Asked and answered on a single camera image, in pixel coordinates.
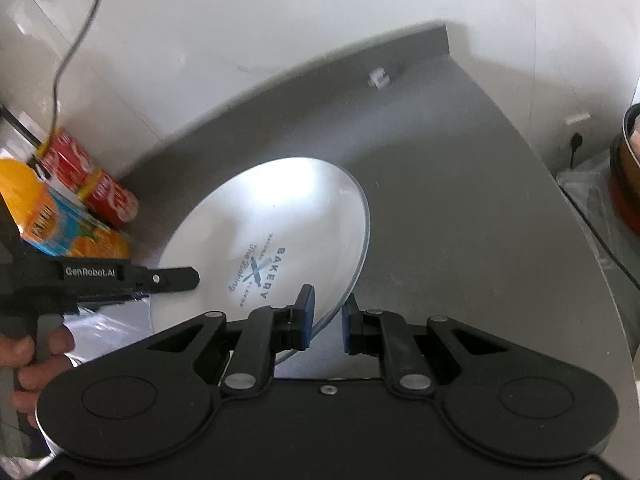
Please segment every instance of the black cable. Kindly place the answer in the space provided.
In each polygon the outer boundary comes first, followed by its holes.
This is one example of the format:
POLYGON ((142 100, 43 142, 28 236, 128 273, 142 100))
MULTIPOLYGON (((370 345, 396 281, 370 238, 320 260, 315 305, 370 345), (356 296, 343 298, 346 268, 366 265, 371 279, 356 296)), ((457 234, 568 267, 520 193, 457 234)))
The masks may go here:
POLYGON ((27 142, 37 148, 40 146, 40 140, 33 135, 15 116, 6 108, 0 105, 0 117, 7 121, 18 133, 20 133, 27 142))
POLYGON ((78 36, 76 36, 75 41, 69 47, 69 50, 66 52, 65 57, 63 58, 58 70, 56 70, 56 75, 53 78, 53 113, 51 115, 51 128, 49 129, 49 133, 52 134, 56 129, 56 123, 58 122, 58 86, 60 84, 60 79, 62 78, 63 73, 65 73, 66 66, 71 61, 71 58, 78 50, 78 47, 84 40, 89 28, 94 22, 94 18, 96 12, 98 12, 98 7, 100 7, 100 2, 102 0, 94 0, 93 5, 91 6, 91 10, 89 10, 89 14, 86 16, 82 27, 80 28, 80 32, 78 32, 78 36))
POLYGON ((571 137, 571 161, 569 162, 569 169, 572 170, 574 168, 574 155, 575 152, 578 151, 578 148, 582 146, 582 136, 578 132, 574 133, 574 136, 571 137))
POLYGON ((638 280, 636 280, 631 274, 631 272, 629 272, 629 270, 620 262, 620 260, 616 258, 615 254, 613 254, 611 249, 609 249, 608 245, 604 242, 600 234, 598 234, 598 232, 596 231, 596 228, 593 226, 593 224, 591 224, 591 222, 587 218, 587 215, 585 215, 585 213, 582 212, 582 210, 578 207, 577 203, 575 203, 575 200, 571 197, 571 195, 569 195, 569 193, 566 190, 564 190, 562 186, 558 185, 558 187, 560 188, 560 191, 564 193, 564 196, 567 197, 567 200, 571 202, 571 204, 574 206, 574 209, 578 212, 578 215, 580 215, 580 218, 582 218, 582 221, 585 224, 587 224, 587 227, 593 234, 594 238, 596 238, 596 240, 605 250, 609 258, 611 258, 612 261, 620 268, 620 270, 622 270, 622 272, 625 273, 625 276, 629 278, 629 281, 633 283, 634 287, 638 290, 638 292, 640 292, 640 283, 638 283, 638 280))

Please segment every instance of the black handle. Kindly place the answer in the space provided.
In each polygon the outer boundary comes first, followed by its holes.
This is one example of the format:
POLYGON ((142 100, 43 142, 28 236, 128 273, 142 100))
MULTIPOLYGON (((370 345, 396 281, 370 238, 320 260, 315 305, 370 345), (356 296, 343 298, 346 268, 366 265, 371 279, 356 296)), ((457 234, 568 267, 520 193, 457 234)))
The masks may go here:
MULTIPOLYGON (((47 340, 52 330, 62 324, 57 315, 0 316, 0 332, 11 338, 20 339, 27 335, 36 343, 36 352, 30 364, 49 357, 47 340)), ((13 390, 22 390, 18 380, 18 370, 3 369, 0 373, 0 423, 2 424, 1 449, 5 456, 40 458, 47 456, 49 447, 38 428, 29 424, 24 413, 17 412, 11 405, 13 390)))
POLYGON ((181 292, 193 290, 200 283, 200 275, 193 267, 145 269, 149 292, 181 292))

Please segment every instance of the gray countertop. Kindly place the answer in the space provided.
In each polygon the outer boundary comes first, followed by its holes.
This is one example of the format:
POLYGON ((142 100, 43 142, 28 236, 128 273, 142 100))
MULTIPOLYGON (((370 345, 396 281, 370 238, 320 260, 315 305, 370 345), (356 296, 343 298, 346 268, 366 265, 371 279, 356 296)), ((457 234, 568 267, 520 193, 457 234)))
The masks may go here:
MULTIPOLYGON (((225 180, 284 156, 322 158, 361 183, 371 215, 361 308, 409 322, 446 314, 598 374, 620 404, 604 458, 640 477, 636 385, 607 283, 552 177, 448 56, 443 27, 318 64, 140 164, 124 179, 141 202, 130 228, 138 259, 156 263, 225 180), (367 85, 377 66, 392 75, 381 91, 367 85)), ((342 353, 334 321, 278 374, 378 370, 342 353)))

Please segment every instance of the plastic bag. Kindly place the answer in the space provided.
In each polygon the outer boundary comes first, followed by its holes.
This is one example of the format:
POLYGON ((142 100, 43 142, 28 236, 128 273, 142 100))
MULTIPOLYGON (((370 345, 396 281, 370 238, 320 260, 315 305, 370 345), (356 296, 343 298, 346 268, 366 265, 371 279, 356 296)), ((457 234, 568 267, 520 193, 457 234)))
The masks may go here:
MULTIPOLYGON (((558 184, 575 201, 604 243, 640 282, 640 237, 618 218, 609 192, 609 150, 573 170, 558 174, 558 184)), ((582 218, 575 216, 603 270, 622 320, 631 355, 640 345, 640 291, 593 237, 582 218)))
POLYGON ((93 312, 82 306, 78 315, 65 316, 76 340, 67 355, 76 363, 91 361, 153 334, 148 298, 111 304, 93 312))

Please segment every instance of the white plate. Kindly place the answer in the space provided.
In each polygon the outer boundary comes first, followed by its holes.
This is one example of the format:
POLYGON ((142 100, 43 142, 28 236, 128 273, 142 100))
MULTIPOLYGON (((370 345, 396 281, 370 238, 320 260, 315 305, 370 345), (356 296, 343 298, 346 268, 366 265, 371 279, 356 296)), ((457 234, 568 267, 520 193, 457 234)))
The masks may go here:
POLYGON ((353 290, 368 245, 367 200, 350 174, 316 158, 261 164, 217 188, 174 233, 160 267, 194 267, 200 285, 152 297, 154 330, 209 310, 245 319, 259 306, 292 304, 310 283, 313 336, 353 290))

